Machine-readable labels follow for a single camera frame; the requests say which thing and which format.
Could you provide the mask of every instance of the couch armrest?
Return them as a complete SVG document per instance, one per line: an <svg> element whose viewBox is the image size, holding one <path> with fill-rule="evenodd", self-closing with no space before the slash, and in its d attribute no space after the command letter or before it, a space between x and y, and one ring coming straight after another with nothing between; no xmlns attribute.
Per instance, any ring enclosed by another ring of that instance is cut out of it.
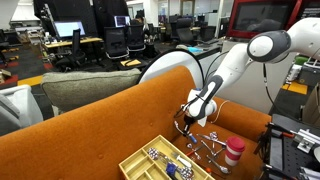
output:
<svg viewBox="0 0 320 180"><path fill-rule="evenodd" d="M218 109L225 101L215 97ZM215 121L218 111L210 115L207 119L209 122ZM219 117L214 124L221 126L229 131L246 137L252 141L257 141L259 135L266 131L265 125L271 121L271 116L243 105L227 102L220 110Z"/></svg>

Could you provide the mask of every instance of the person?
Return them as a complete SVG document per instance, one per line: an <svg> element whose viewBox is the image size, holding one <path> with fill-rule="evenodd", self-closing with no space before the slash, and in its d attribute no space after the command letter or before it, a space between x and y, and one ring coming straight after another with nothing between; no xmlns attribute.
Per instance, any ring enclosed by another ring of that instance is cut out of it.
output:
<svg viewBox="0 0 320 180"><path fill-rule="evenodd" d="M132 19L130 21L130 25L141 25L141 24L144 25L143 26L144 34L146 34L147 36L150 36L149 26L145 17L141 16L140 14L137 14L135 19Z"/></svg>

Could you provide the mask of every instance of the cable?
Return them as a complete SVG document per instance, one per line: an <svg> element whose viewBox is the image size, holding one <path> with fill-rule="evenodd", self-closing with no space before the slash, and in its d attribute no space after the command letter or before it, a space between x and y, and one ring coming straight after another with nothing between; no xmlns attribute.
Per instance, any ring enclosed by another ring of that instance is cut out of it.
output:
<svg viewBox="0 0 320 180"><path fill-rule="evenodd" d="M211 72L208 74L208 77L209 77L211 74L215 73L217 70L218 70L218 69L215 69L215 70L211 71Z"/></svg>
<svg viewBox="0 0 320 180"><path fill-rule="evenodd" d="M209 70L210 70L211 66L213 65L213 63L214 63L220 56L222 56L222 55L224 55L224 54L226 54L226 53L228 53L228 52L229 52L229 51L226 51L226 52L224 52L224 53L221 53L221 54L219 54L216 58L214 58L214 60L213 60L213 61L211 62L211 64L209 65L209 68L208 68L208 71L207 71L207 73L206 73L204 82L207 81L208 73L209 73Z"/></svg>
<svg viewBox="0 0 320 180"><path fill-rule="evenodd" d="M266 92L267 92L267 95L268 95L268 98L269 100L271 101L273 107L278 111L280 112L282 115L284 116L287 116L289 118L291 118L292 120L294 121L297 121L297 122L300 122L298 121L295 117L292 117L291 115L281 111L274 103L274 101L272 100L271 96L270 96L270 93L269 93L269 88L268 88L268 78L267 78L267 68L266 68L266 64L263 63L263 76L264 76L264 84L265 84L265 87L266 87Z"/></svg>
<svg viewBox="0 0 320 180"><path fill-rule="evenodd" d="M230 102L230 100L225 100L225 101L223 101L223 102L221 103L221 105L220 105L220 107L219 107L219 110L218 110L217 117L216 117L216 119L215 119L214 121L210 121L211 124L215 123L215 122L218 120L218 117L219 117L219 115L220 115L221 108L222 108L222 106L223 106L225 103L227 103L227 102Z"/></svg>
<svg viewBox="0 0 320 180"><path fill-rule="evenodd" d="M194 103L194 101L196 101L196 99L197 98L194 98L191 101L189 101L187 104L181 106L181 108L176 112L176 114L173 117L178 118L178 117L182 116L184 114L183 109L187 109L192 103Z"/></svg>

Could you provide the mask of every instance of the office chair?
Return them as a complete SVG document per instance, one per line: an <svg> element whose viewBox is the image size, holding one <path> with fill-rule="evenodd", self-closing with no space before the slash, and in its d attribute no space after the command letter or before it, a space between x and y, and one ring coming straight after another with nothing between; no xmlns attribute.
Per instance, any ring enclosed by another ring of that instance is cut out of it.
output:
<svg viewBox="0 0 320 180"><path fill-rule="evenodd" d="M171 33L172 33L171 24L165 23L164 26L166 28L164 41L168 41L169 39L171 39Z"/></svg>
<svg viewBox="0 0 320 180"><path fill-rule="evenodd" d="M2 60L2 63L5 65L5 67L8 66L8 62L4 54L2 53L2 50L9 49L9 42L7 41L7 37L4 34L3 29L0 29L0 59Z"/></svg>
<svg viewBox="0 0 320 180"><path fill-rule="evenodd" d="M109 59L129 56L123 27L105 27L105 51Z"/></svg>
<svg viewBox="0 0 320 180"><path fill-rule="evenodd" d="M146 46L144 44L143 25L129 25L127 26L127 48L129 52L143 51Z"/></svg>
<svg viewBox="0 0 320 180"><path fill-rule="evenodd" d="M200 29L200 38L202 41L209 41L214 38L214 34L216 33L215 26L206 26L201 27Z"/></svg>
<svg viewBox="0 0 320 180"><path fill-rule="evenodd" d="M73 30L72 36L72 52L71 53L59 53L56 56L64 56L64 58L58 60L55 66L62 72L66 72L72 69L78 69L86 62L86 54L80 50L80 29Z"/></svg>
<svg viewBox="0 0 320 180"><path fill-rule="evenodd" d="M217 41L212 42L205 42L202 40L197 40L197 37L195 37L191 31L191 22L192 19L190 18L180 18L177 20L177 34L180 39L181 44L186 44L190 46L195 46L198 43L204 44L204 45L210 45Z"/></svg>
<svg viewBox="0 0 320 180"><path fill-rule="evenodd" d="M177 23L171 22L170 26L171 26L171 36L170 36L171 40L179 41L180 36L178 35L178 32L177 32Z"/></svg>

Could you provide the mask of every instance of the computer monitor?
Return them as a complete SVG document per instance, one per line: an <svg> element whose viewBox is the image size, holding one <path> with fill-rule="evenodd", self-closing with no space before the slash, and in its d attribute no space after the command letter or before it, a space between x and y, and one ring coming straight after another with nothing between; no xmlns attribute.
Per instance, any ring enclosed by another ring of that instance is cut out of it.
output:
<svg viewBox="0 0 320 180"><path fill-rule="evenodd" d="M73 30L80 29L80 35L84 36L85 32L81 21L55 21L54 25L59 38L70 38L73 36Z"/></svg>
<svg viewBox="0 0 320 180"><path fill-rule="evenodd" d="M226 36L251 39L274 30L288 30L306 2L319 0L234 0Z"/></svg>
<svg viewBox="0 0 320 180"><path fill-rule="evenodd" d="M114 16L114 24L116 27L124 27L130 22L130 16Z"/></svg>
<svg viewBox="0 0 320 180"><path fill-rule="evenodd" d="M169 23L177 22L177 19L179 19L179 17L181 16L178 16L178 15L169 16Z"/></svg>

